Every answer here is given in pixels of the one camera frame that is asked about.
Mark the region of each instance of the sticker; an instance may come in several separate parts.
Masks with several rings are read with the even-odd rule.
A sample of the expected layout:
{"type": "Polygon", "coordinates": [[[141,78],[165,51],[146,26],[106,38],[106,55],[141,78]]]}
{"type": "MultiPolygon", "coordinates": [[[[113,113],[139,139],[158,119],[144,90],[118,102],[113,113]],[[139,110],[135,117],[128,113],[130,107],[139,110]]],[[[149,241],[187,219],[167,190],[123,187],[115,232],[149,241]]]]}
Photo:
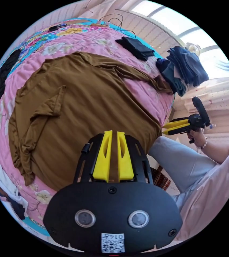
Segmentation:
{"type": "Polygon", "coordinates": [[[101,250],[104,253],[125,252],[124,234],[101,234],[101,250]]]}

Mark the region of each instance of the brown cloth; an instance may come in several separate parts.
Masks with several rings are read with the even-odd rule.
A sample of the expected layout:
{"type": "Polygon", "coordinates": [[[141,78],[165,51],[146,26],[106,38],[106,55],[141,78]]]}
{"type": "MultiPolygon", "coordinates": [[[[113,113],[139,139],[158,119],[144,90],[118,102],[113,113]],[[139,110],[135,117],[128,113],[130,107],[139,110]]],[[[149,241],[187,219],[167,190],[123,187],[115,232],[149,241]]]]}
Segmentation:
{"type": "Polygon", "coordinates": [[[47,59],[15,98],[9,120],[14,166],[30,185],[35,175],[58,191],[73,182],[81,149],[93,136],[113,130],[110,180],[117,182],[117,131],[139,140],[148,152],[162,130],[135,99],[124,78],[169,85],[108,57],[76,52],[47,59]]]}

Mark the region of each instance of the light blue pants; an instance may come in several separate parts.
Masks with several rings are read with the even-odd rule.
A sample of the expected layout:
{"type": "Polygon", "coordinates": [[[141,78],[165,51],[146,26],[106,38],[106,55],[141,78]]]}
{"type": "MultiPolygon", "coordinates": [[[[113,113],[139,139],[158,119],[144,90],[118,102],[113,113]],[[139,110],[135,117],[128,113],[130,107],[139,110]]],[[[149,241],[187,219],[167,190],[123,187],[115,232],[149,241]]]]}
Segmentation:
{"type": "Polygon", "coordinates": [[[180,211],[200,180],[216,165],[209,157],[164,136],[154,142],[148,155],[163,167],[180,191],[172,196],[180,211]]]}

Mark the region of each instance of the beaded bracelet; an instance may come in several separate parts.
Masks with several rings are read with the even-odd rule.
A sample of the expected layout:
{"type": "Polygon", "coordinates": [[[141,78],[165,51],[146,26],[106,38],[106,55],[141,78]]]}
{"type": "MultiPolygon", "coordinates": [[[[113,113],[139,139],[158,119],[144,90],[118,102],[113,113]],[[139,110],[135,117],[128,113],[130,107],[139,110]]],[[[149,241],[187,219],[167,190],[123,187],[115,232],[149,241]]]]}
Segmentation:
{"type": "Polygon", "coordinates": [[[197,149],[199,150],[199,149],[204,149],[205,147],[206,147],[206,144],[207,144],[207,137],[205,138],[205,144],[203,145],[203,146],[201,146],[201,147],[197,147],[197,149]]]}

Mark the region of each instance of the hand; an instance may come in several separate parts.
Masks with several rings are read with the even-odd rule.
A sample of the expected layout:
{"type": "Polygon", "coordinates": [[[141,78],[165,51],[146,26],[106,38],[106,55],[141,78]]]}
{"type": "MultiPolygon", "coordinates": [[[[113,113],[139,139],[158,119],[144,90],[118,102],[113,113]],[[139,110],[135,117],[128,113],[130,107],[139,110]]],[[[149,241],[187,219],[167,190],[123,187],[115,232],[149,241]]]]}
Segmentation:
{"type": "Polygon", "coordinates": [[[190,130],[190,133],[187,133],[189,140],[194,139],[196,147],[202,147],[205,144],[205,135],[201,128],[198,131],[190,130]]]}

